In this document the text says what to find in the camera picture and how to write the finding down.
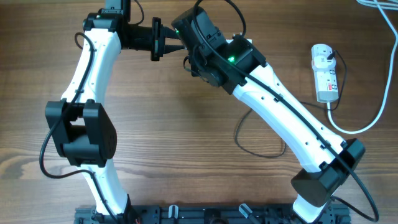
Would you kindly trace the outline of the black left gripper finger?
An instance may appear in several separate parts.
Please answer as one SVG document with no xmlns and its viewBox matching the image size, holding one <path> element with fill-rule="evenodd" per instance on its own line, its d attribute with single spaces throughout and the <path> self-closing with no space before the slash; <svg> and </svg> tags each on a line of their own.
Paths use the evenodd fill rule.
<svg viewBox="0 0 398 224">
<path fill-rule="evenodd" d="M 185 49 L 184 45 L 164 45 L 163 54 Z"/>
<path fill-rule="evenodd" d="M 165 38 L 169 38 L 169 39 L 179 39 L 180 38 L 178 36 L 176 30 L 173 30 L 169 27 L 163 27 L 162 31 L 163 31 L 163 35 Z"/>
</svg>

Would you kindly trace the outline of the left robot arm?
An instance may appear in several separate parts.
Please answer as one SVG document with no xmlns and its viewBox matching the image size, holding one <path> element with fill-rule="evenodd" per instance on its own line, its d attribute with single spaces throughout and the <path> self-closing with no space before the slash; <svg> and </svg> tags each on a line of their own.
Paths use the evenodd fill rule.
<svg viewBox="0 0 398 224">
<path fill-rule="evenodd" d="M 58 155 L 84 176 L 95 198 L 92 211 L 77 210 L 77 223 L 138 223 L 114 166 L 117 133 L 103 106 L 106 89 L 122 50 L 148 51 L 158 61 L 181 46 L 166 44 L 177 34 L 158 17 L 149 27 L 131 23 L 130 0 L 106 1 L 83 21 L 80 35 L 84 43 L 75 74 L 60 100 L 45 107 L 45 140 L 53 141 Z"/>
</svg>

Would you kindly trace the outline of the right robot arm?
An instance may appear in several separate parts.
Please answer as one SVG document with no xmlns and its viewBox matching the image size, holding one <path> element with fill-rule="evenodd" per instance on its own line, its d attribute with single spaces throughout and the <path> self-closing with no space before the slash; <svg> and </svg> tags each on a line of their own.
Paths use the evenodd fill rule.
<svg viewBox="0 0 398 224">
<path fill-rule="evenodd" d="M 244 37 L 228 42 L 203 8 L 172 21 L 193 69 L 255 111 L 291 148 L 302 170 L 291 180 L 298 193 L 294 212 L 314 222 L 351 175 L 365 148 L 344 140 L 319 122 L 277 78 L 265 56 Z"/>
</svg>

